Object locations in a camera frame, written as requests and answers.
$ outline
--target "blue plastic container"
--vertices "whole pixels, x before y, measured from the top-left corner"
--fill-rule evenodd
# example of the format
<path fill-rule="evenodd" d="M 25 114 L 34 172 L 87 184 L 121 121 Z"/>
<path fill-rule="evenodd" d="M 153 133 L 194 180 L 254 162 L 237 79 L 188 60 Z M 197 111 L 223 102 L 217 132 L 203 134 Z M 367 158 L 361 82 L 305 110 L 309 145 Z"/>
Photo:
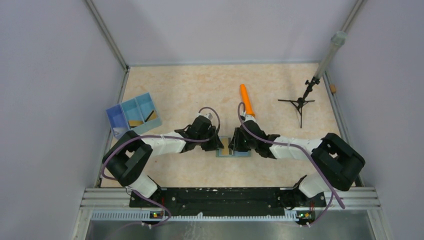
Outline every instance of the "blue plastic container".
<path fill-rule="evenodd" d="M 117 139 L 128 130 L 143 134 L 162 125 L 158 110 L 148 92 L 108 108 L 106 114 L 112 133 Z M 142 121 L 143 124 L 131 128 L 130 120 Z"/>

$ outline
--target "orange marker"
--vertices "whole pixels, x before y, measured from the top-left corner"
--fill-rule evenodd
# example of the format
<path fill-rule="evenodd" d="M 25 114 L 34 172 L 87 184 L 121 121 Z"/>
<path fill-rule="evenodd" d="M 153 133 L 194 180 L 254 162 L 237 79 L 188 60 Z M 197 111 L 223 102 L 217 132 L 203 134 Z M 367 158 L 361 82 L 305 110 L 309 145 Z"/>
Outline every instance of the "orange marker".
<path fill-rule="evenodd" d="M 243 99 L 244 105 L 246 105 L 246 114 L 255 117 L 255 113 L 252 110 L 251 101 L 249 100 L 248 91 L 244 84 L 240 85 L 241 98 Z"/>

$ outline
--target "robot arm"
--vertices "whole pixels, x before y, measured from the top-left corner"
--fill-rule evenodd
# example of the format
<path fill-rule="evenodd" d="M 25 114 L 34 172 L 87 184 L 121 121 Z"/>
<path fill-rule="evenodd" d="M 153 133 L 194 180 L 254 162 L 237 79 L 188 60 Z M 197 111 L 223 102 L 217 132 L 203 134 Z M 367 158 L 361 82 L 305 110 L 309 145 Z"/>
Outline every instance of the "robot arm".
<path fill-rule="evenodd" d="M 266 135 L 251 115 L 245 115 L 243 123 L 254 135 L 272 143 L 258 140 L 248 133 L 243 126 L 240 126 L 234 131 L 234 136 L 229 145 L 230 149 L 239 152 L 255 150 L 264 158 L 297 160 L 308 160 L 305 155 L 306 152 L 311 156 L 331 186 L 338 190 L 348 191 L 365 165 L 362 156 L 334 133 L 328 133 L 322 139 L 296 139 L 277 134 Z M 312 198 L 328 190 L 328 185 L 316 172 L 302 177 L 295 185 L 293 192 L 300 191 L 306 197 Z"/>
<path fill-rule="evenodd" d="M 158 190 L 158 185 L 142 173 L 150 157 L 170 153 L 185 153 L 198 145 L 204 151 L 215 151 L 224 147 L 218 137 L 218 129 L 212 125 L 211 119 L 210 113 L 198 114 L 193 123 L 184 129 L 161 135 L 140 136 L 134 131 L 127 131 L 107 152 L 102 162 L 104 164 L 110 158 L 105 167 L 119 184 L 150 198 Z M 121 146 L 123 147 L 110 157 Z"/>

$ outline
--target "purple wall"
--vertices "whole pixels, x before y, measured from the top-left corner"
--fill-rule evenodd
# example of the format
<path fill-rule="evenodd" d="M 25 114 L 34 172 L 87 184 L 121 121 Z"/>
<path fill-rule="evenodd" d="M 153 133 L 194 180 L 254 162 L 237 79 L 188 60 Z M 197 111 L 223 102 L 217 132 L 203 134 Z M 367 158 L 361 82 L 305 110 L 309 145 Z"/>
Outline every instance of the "purple wall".
<path fill-rule="evenodd" d="M 395 239 L 422 239 L 424 1 L 370 0 L 331 76 Z"/>
<path fill-rule="evenodd" d="M 0 2 L 0 239 L 69 239 L 123 70 L 82 0 Z"/>
<path fill-rule="evenodd" d="M 355 0 L 94 0 L 130 65 L 319 61 Z"/>

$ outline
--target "black tripod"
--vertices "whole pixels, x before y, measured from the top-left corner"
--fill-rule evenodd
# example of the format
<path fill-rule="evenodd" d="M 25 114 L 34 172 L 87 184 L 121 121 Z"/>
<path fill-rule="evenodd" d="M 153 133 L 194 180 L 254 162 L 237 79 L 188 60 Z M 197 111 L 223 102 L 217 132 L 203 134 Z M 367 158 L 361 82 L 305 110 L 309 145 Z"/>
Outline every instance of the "black tripod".
<path fill-rule="evenodd" d="M 315 74 L 313 75 L 312 80 L 309 82 L 306 80 L 305 84 L 307 85 L 306 91 L 303 94 L 303 97 L 299 97 L 296 101 L 295 100 L 283 100 L 279 99 L 280 102 L 289 102 L 293 104 L 293 106 L 296 108 L 296 110 L 300 114 L 300 128 L 302 128 L 302 109 L 307 103 L 315 102 L 315 100 L 305 100 L 306 97 L 310 92 L 312 92 L 312 87 L 316 84 L 320 84 L 320 79 L 324 74 L 324 71 L 326 70 L 327 66 L 333 59 L 334 55 L 336 54 L 337 50 L 343 44 L 345 44 L 347 34 L 342 31 L 338 31 L 332 36 L 331 38 L 331 44 L 330 48 L 328 49 L 327 55 L 321 60 L 321 62 L 318 65 L 318 69 L 316 70 Z"/>
<path fill-rule="evenodd" d="M 280 102 L 289 102 L 289 103 L 293 104 L 293 106 L 296 108 L 296 110 L 300 114 L 300 128 L 302 128 L 302 111 L 303 111 L 303 107 L 307 103 L 315 102 L 315 100 L 305 100 L 306 97 L 308 96 L 308 94 L 310 92 L 312 92 L 312 87 L 315 84 L 316 85 L 320 84 L 320 80 L 318 78 L 316 78 L 315 76 L 312 78 L 311 81 L 306 80 L 305 85 L 307 85 L 307 88 L 306 88 L 306 90 L 305 90 L 305 92 L 303 94 L 303 97 L 299 97 L 297 100 L 278 99 L 278 101 L 280 101 Z"/>

